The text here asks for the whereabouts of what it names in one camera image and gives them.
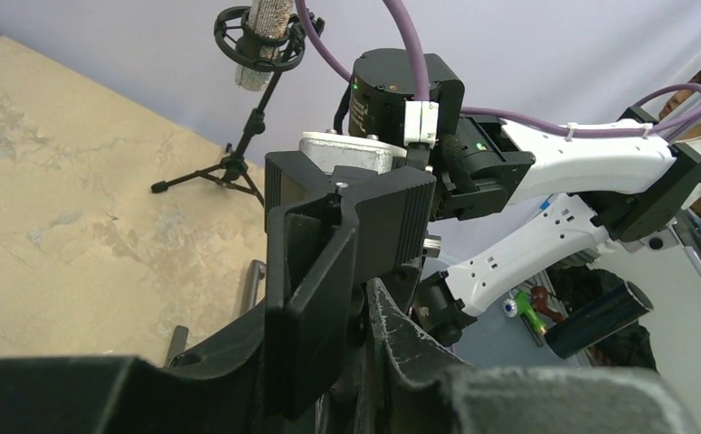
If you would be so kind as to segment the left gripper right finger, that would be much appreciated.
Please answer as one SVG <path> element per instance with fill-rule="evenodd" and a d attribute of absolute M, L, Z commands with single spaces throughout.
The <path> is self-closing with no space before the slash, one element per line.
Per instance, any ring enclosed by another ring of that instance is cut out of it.
<path fill-rule="evenodd" d="M 695 433 L 655 374 L 622 368 L 479 369 L 427 335 L 379 279 L 366 287 L 359 433 Z"/>

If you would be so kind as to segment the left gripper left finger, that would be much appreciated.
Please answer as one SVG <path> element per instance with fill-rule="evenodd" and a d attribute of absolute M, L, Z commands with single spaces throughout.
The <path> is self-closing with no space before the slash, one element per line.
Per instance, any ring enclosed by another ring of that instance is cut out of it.
<path fill-rule="evenodd" d="M 167 367 L 0 358 L 0 433 L 250 433 L 263 326 L 258 304 Z"/>

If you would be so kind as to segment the black round-base microphone stand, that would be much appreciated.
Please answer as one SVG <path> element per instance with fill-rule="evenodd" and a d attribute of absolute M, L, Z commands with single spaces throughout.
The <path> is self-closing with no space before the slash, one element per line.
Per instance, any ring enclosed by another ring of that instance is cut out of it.
<path fill-rule="evenodd" d="M 267 155 L 268 413 L 299 418 L 339 377 L 354 289 L 422 254 L 435 184 L 411 166 L 328 175 L 299 151 Z"/>

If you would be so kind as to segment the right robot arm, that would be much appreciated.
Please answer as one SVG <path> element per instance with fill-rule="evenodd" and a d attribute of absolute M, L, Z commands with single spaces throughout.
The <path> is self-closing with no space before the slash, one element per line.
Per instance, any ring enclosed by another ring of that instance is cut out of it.
<path fill-rule="evenodd" d="M 421 283 L 412 312 L 445 345 L 497 299 L 578 251 L 659 231 L 701 185 L 701 153 L 651 122 L 562 127 L 464 109 L 465 87 L 438 55 L 374 49 L 354 63 L 339 116 L 352 138 L 391 146 L 360 205 L 377 248 L 423 254 L 430 222 L 466 221 L 526 199 L 551 203 L 472 259 Z"/>

